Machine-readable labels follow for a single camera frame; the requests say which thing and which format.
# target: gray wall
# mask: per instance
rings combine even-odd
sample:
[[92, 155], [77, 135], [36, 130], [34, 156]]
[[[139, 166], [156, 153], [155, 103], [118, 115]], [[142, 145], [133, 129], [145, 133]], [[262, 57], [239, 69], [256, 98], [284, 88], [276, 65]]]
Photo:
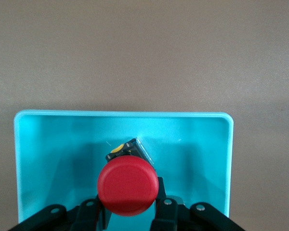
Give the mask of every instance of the gray wall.
[[289, 0], [0, 1], [0, 230], [33, 108], [227, 112], [231, 218], [289, 230]]

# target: cyan plastic bin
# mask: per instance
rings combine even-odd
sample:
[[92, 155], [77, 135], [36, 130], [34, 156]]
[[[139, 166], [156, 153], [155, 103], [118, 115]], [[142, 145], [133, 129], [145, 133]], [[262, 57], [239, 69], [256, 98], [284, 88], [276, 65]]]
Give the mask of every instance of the cyan plastic bin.
[[[138, 137], [186, 206], [208, 202], [229, 216], [233, 120], [225, 113], [19, 112], [14, 119], [19, 222], [51, 204], [67, 210], [97, 195], [105, 155]], [[154, 206], [115, 214], [109, 231], [148, 231]]]

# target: black plastic part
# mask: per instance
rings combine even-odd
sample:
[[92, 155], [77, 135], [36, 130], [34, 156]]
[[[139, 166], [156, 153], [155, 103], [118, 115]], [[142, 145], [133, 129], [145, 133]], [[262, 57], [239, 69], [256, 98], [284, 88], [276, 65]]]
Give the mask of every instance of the black plastic part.
[[157, 205], [155, 219], [150, 231], [177, 231], [178, 204], [175, 200], [164, 198]]
[[155, 200], [156, 206], [158, 205], [159, 201], [166, 197], [164, 180], [162, 177], [158, 177], [158, 196]]
[[[208, 203], [196, 203], [190, 209], [178, 205], [175, 199], [167, 198], [162, 177], [158, 182], [156, 215], [150, 231], [244, 231]], [[110, 217], [111, 212], [97, 196], [68, 212], [62, 205], [50, 205], [9, 231], [102, 231], [107, 229]]]
[[62, 205], [50, 205], [9, 231], [102, 231], [110, 217], [97, 196], [68, 212]]
[[191, 219], [212, 227], [215, 231], [244, 231], [244, 229], [208, 203], [196, 203], [191, 206], [190, 212]]
[[102, 223], [99, 222], [101, 205], [98, 200], [89, 199], [82, 202], [78, 209], [75, 222], [70, 231], [101, 231]]
[[64, 220], [66, 220], [66, 208], [62, 205], [50, 205], [9, 231], [48, 231]]
[[147, 156], [144, 154], [142, 148], [137, 143], [137, 140], [131, 139], [130, 141], [126, 142], [121, 150], [115, 152], [115, 153], [109, 153], [106, 156], [107, 162], [113, 160], [116, 157], [123, 156], [123, 155], [133, 155], [142, 158], [143, 160], [147, 161], [150, 165], [150, 161], [148, 160]]

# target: metal screw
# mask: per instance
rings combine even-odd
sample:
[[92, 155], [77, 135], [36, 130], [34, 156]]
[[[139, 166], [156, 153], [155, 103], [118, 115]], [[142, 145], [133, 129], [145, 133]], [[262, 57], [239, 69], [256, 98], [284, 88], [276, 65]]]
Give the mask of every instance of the metal screw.
[[181, 197], [179, 197], [179, 196], [167, 195], [167, 198], [175, 200], [178, 205], [184, 205], [183, 199]]
[[206, 208], [203, 205], [196, 205], [198, 211], [204, 211]]
[[50, 212], [51, 213], [57, 213], [57, 212], [59, 212], [59, 210], [60, 210], [59, 208], [53, 208]]
[[164, 204], [165, 204], [165, 205], [171, 205], [171, 204], [172, 204], [172, 201], [169, 200], [169, 199], [166, 199], [166, 200], [164, 200]]
[[93, 204], [94, 204], [93, 201], [89, 201], [89, 202], [86, 203], [86, 206], [92, 206]]

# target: red button cap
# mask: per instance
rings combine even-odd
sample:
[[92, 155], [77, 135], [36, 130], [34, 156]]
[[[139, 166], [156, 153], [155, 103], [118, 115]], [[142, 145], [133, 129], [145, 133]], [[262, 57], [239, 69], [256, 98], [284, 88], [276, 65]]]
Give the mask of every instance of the red button cap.
[[158, 195], [158, 176], [145, 160], [119, 156], [105, 165], [97, 182], [98, 196], [111, 212], [135, 216], [146, 211]]

